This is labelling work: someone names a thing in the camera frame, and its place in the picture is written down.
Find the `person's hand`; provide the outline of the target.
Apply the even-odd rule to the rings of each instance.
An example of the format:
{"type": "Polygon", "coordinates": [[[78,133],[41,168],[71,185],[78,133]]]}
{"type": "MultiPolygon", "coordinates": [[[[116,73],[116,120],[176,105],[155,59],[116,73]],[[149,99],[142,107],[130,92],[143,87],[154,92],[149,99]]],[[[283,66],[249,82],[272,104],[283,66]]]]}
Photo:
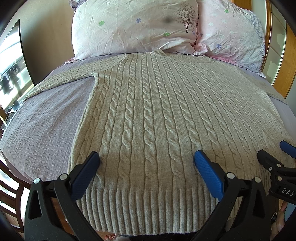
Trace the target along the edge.
{"type": "Polygon", "coordinates": [[[277,213],[277,219],[271,227],[270,240],[273,240],[276,237],[276,235],[285,226],[285,210],[286,210],[286,208],[287,208],[287,202],[284,201],[281,205],[281,208],[279,209],[279,211],[277,213]]]}

